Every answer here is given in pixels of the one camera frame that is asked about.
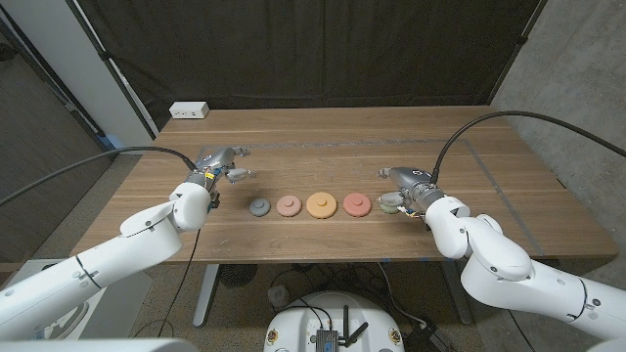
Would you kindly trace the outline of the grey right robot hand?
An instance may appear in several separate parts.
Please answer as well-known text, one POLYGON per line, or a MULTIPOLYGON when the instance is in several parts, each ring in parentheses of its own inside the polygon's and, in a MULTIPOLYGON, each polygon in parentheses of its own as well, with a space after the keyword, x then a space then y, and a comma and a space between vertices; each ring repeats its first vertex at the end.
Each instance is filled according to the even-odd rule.
POLYGON ((444 193, 430 182, 431 175, 417 168, 383 168, 378 177, 390 179, 397 191, 379 197, 379 204, 387 208, 395 207, 406 214, 423 217, 427 209, 444 193))

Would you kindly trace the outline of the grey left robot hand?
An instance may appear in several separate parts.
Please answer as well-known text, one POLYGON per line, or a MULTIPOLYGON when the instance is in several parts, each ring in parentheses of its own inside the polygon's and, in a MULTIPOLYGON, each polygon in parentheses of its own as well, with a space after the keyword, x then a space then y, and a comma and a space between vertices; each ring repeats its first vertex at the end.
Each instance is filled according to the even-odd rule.
POLYGON ((196 168, 190 173, 187 182, 200 185, 211 191, 216 183, 225 178, 230 183, 236 183, 245 178, 254 178, 256 173, 245 168, 237 168, 235 157, 249 155, 249 150, 243 147, 224 148, 210 154, 199 161, 196 168))

